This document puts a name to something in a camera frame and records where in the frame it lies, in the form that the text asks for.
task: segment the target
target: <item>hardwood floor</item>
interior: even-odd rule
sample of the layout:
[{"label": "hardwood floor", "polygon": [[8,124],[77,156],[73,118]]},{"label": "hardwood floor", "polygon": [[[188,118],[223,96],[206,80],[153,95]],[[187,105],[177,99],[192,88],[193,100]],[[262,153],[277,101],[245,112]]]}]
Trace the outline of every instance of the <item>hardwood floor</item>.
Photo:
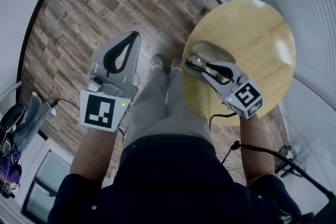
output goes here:
[{"label": "hardwood floor", "polygon": [[[44,100],[63,98],[79,105],[93,53],[109,39],[131,30],[140,32],[142,39],[137,67],[141,91],[151,57],[161,53],[167,62],[182,57],[203,9],[217,5],[215,0],[45,0],[27,46],[20,99],[27,104],[34,90]],[[62,101],[56,109],[57,115],[49,117],[41,130],[74,155],[86,133],[79,125],[79,111]],[[277,108],[263,118],[263,124],[274,148],[279,150],[286,133]],[[127,118],[122,124],[126,126]],[[213,131],[219,154],[225,154],[239,137],[237,128],[213,126]],[[118,135],[110,168],[118,167],[121,151],[122,137]],[[240,159],[239,153],[232,153],[230,158]],[[232,169],[240,165],[228,163]],[[242,169],[232,172],[232,176],[244,182]]]}]

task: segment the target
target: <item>black cable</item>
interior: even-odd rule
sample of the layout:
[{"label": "black cable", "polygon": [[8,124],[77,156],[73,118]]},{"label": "black cable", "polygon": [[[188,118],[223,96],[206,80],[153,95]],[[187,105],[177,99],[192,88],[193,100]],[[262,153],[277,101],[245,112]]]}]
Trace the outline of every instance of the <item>black cable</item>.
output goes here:
[{"label": "black cable", "polygon": [[275,165],[275,166],[277,166],[278,168],[280,168],[280,170],[281,170],[281,171],[289,172],[290,174],[292,174],[292,175],[295,175],[295,176],[297,176],[297,177],[303,177],[303,176],[302,176],[302,175],[300,175],[300,174],[297,174],[297,173],[291,172],[290,170],[287,170],[287,169],[281,168],[281,167],[280,167],[280,166],[278,166],[278,165]]},{"label": "black cable", "polygon": [[191,69],[193,69],[193,70],[195,70],[195,71],[198,71],[198,72],[202,72],[202,73],[207,74],[208,76],[210,76],[211,78],[213,78],[214,80],[216,80],[216,81],[217,81],[219,84],[221,84],[221,85],[226,85],[226,84],[230,83],[230,80],[228,80],[228,81],[226,81],[226,82],[220,82],[220,81],[218,81],[216,76],[210,74],[210,73],[209,73],[208,71],[206,71],[204,68],[195,65],[192,61],[190,61],[190,60],[188,60],[188,59],[186,59],[184,63],[185,63],[186,66],[190,67]]},{"label": "black cable", "polygon": [[53,107],[55,107],[57,104],[58,104],[58,102],[59,101],[65,101],[65,102],[67,102],[67,103],[69,103],[69,104],[72,104],[72,105],[74,105],[75,107],[77,107],[79,110],[80,110],[80,108],[79,108],[79,106],[77,106],[75,103],[72,103],[72,102],[70,102],[70,101],[68,101],[68,100],[65,100],[65,99],[58,99],[58,100],[56,100],[56,101],[54,101],[52,104],[51,104],[51,107],[53,108]]},{"label": "black cable", "polygon": [[236,112],[234,112],[232,114],[228,114],[228,115],[223,115],[223,114],[214,114],[214,115],[212,115],[211,118],[210,118],[210,121],[209,121],[209,129],[210,129],[210,131],[211,131],[211,121],[212,121],[212,119],[214,117],[229,118],[229,117],[232,117],[232,116],[235,116],[235,115],[237,115]]},{"label": "black cable", "polygon": [[125,131],[121,130],[120,128],[118,128],[120,133],[122,134],[122,136],[125,136]]},{"label": "black cable", "polygon": [[220,164],[223,164],[223,163],[224,163],[224,161],[226,160],[226,158],[227,158],[227,156],[230,154],[230,152],[231,152],[231,148],[230,148],[229,152],[225,155],[224,159],[222,160],[222,162],[221,162]]},{"label": "black cable", "polygon": [[316,180],[314,180],[312,177],[310,177],[303,169],[301,169],[297,164],[291,162],[289,159],[283,157],[282,155],[280,155],[279,153],[272,151],[272,150],[268,150],[266,148],[262,148],[262,147],[258,147],[258,146],[249,146],[249,145],[242,145],[240,144],[239,141],[236,141],[230,148],[230,150],[237,150],[240,147],[244,147],[248,150],[252,150],[252,151],[258,151],[258,152],[266,152],[269,153],[273,156],[276,156],[277,158],[279,158],[280,160],[282,160],[283,162],[285,162],[286,164],[290,165],[292,168],[294,168],[296,171],[298,171],[306,180],[308,180],[310,183],[312,183],[319,191],[321,191],[324,195],[326,195],[326,197],[329,200],[332,200],[335,198],[335,194],[329,190],[327,190],[325,187],[323,187],[320,183],[318,183]]},{"label": "black cable", "polygon": [[137,88],[139,86],[139,83],[140,83],[140,77],[136,72],[135,72],[135,74],[138,76],[138,84],[135,86]]}]

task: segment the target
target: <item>wooden tabletop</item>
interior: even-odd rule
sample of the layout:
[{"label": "wooden tabletop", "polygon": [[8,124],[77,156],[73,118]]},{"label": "wooden tabletop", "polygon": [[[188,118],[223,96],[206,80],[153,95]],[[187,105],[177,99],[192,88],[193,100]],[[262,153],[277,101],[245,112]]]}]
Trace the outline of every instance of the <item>wooden tabletop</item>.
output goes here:
[{"label": "wooden tabletop", "polygon": [[[194,44],[208,41],[230,52],[236,65],[254,79],[264,94],[264,116],[286,93],[293,77],[296,52],[293,35],[285,19],[273,7],[256,0],[233,0],[209,12],[195,27],[184,53]],[[196,80],[184,68],[182,84],[190,108],[207,120],[213,114],[231,114],[216,92]],[[239,117],[214,118],[213,123],[239,125]]]}]

